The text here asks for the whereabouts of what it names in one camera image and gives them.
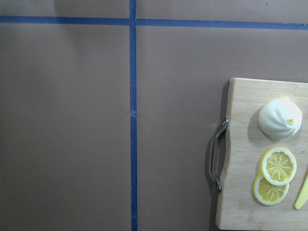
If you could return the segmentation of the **lemon slice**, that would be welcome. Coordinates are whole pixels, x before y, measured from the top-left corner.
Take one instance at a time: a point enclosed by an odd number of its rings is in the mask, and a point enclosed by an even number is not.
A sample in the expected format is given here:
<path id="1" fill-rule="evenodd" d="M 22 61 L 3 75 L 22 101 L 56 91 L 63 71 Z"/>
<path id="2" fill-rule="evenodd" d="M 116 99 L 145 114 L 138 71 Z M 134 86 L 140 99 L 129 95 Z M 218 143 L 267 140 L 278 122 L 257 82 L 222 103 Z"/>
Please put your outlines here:
<path id="1" fill-rule="evenodd" d="M 280 203 L 285 199 L 289 191 L 289 183 L 277 186 L 269 183 L 259 173 L 253 183 L 252 192 L 254 197 L 263 205 L 272 206 Z"/>
<path id="2" fill-rule="evenodd" d="M 285 147 L 268 149 L 262 156 L 262 174 L 272 185 L 287 185 L 295 177 L 296 170 L 295 156 Z"/>

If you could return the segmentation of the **upper lemon slice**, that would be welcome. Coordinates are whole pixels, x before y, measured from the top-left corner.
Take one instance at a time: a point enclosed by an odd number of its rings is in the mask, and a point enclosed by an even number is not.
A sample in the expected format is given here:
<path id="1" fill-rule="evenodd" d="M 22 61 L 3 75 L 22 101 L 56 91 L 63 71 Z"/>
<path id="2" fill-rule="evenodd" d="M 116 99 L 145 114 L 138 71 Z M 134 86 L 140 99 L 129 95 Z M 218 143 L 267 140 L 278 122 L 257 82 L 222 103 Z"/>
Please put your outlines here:
<path id="1" fill-rule="evenodd" d="M 262 174 L 272 185 L 287 185 L 295 177 L 296 170 L 295 156 L 285 147 L 268 149 L 262 156 Z"/>

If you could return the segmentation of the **white steamed bun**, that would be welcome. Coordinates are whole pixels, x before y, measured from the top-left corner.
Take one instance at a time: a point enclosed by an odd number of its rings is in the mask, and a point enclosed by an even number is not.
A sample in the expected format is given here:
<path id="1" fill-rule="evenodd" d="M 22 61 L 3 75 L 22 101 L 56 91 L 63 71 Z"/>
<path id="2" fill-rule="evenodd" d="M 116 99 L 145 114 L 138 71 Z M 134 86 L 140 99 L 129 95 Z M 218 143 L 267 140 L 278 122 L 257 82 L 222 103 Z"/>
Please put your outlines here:
<path id="1" fill-rule="evenodd" d="M 281 140 L 295 135 L 301 128 L 303 114 L 290 98 L 265 104 L 259 112 L 259 126 L 268 137 Z"/>

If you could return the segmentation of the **lower lemon slice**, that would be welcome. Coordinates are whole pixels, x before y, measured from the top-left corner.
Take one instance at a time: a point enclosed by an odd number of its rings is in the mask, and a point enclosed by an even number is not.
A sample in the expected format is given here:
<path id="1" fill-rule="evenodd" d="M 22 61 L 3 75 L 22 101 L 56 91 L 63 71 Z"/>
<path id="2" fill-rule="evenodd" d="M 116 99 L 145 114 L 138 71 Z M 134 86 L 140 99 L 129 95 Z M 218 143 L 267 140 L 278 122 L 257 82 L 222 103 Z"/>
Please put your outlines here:
<path id="1" fill-rule="evenodd" d="M 289 191 L 289 183 L 277 186 L 269 183 L 259 173 L 253 183 L 252 192 L 254 197 L 263 205 L 272 206 L 280 203 L 285 199 Z"/>

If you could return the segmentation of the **yellow plastic knife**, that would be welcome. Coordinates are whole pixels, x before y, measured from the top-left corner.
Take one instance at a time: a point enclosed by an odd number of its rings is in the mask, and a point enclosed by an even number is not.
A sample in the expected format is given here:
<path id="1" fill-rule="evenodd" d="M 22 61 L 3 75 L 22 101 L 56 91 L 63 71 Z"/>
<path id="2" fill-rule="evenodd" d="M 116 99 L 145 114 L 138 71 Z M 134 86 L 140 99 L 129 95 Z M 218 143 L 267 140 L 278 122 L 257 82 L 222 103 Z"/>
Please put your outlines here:
<path id="1" fill-rule="evenodd" d="M 308 200 L 308 177 L 306 177 L 303 186 L 301 188 L 301 191 L 297 197 L 297 200 L 294 204 L 295 209 L 300 209 L 303 207 L 303 205 Z"/>

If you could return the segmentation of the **bamboo cutting board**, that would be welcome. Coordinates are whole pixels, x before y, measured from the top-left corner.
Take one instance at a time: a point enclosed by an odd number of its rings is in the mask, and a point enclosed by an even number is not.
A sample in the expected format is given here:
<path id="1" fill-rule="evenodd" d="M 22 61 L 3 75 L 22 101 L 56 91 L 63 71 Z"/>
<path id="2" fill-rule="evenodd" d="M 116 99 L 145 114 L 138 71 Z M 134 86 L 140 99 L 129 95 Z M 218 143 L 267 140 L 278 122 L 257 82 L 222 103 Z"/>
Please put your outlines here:
<path id="1" fill-rule="evenodd" d="M 301 110 L 300 130 L 292 137 L 272 140 L 260 129 L 260 109 L 271 100 L 289 97 Z M 308 86 L 306 83 L 233 78 L 229 83 L 226 153 L 220 180 L 216 225 L 222 230 L 305 231 L 308 207 L 294 204 L 308 173 Z M 295 156 L 297 171 L 285 199 L 266 206 L 255 199 L 253 182 L 265 151 L 285 147 Z"/>

